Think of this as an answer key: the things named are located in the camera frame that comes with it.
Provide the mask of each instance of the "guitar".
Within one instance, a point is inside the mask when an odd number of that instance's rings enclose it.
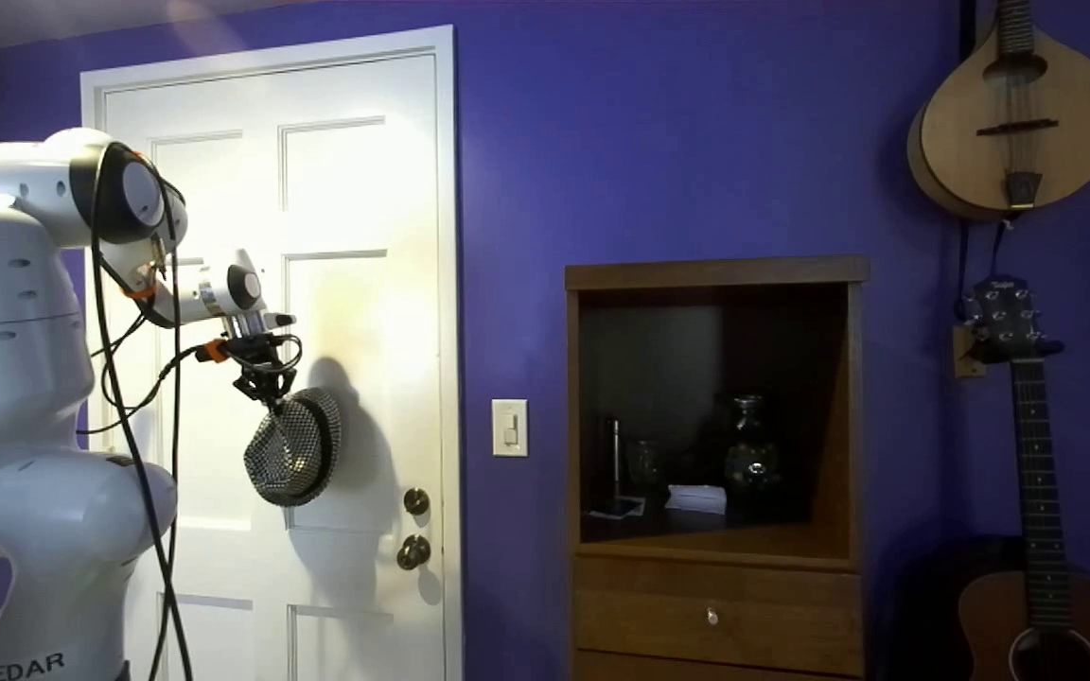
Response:
[[[1048,206],[1090,181],[1090,55],[1039,34],[1028,0],[943,79],[908,130],[914,185],[962,219]]]
[[[986,275],[972,290],[972,355],[1012,364],[1023,571],[991,571],[956,597],[972,681],[1090,681],[1090,576],[1066,566],[1053,470],[1043,355],[1028,286]]]

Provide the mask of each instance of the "white door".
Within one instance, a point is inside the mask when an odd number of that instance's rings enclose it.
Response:
[[[186,193],[180,262],[246,246],[270,307],[296,315],[296,388],[343,392],[330,486],[281,512],[243,470],[263,407],[231,388],[231,364],[180,368],[176,595],[203,681],[463,676],[451,109],[451,31],[82,74],[86,123]],[[180,329],[186,345],[214,333]],[[168,349],[159,329],[126,345],[130,398]],[[161,464],[168,403],[137,415]],[[403,512],[408,486],[429,492],[429,513]],[[403,537],[431,541],[415,571],[393,558]],[[144,558],[130,597],[137,676],[156,630],[159,571]],[[180,676],[171,644],[168,676]]]

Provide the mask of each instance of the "blue wall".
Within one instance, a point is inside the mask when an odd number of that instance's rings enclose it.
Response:
[[[77,72],[453,24],[468,676],[567,662],[562,263],[855,253],[866,281],[866,562],[873,618],[924,548],[1018,531],[1008,373],[955,382],[956,223],[904,170],[904,130],[956,60],[956,0],[310,0],[199,31],[0,53],[0,135],[78,118]],[[1090,3],[1038,24],[1090,53]],[[1003,263],[1053,359],[1071,556],[1090,566],[1090,190]],[[490,392],[540,402],[537,454],[490,460]]]

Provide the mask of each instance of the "light switch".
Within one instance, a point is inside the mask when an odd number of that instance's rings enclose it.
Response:
[[[531,402],[490,398],[490,454],[526,456],[531,454]]]

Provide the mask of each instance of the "drawer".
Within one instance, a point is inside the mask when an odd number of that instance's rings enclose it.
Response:
[[[574,645],[850,676],[860,576],[578,556]]]
[[[707,662],[676,662],[676,658],[637,658],[637,653],[574,653],[572,681],[846,681],[846,676],[812,676],[812,672],[778,672],[778,668],[752,668],[752,666],[707,666]]]

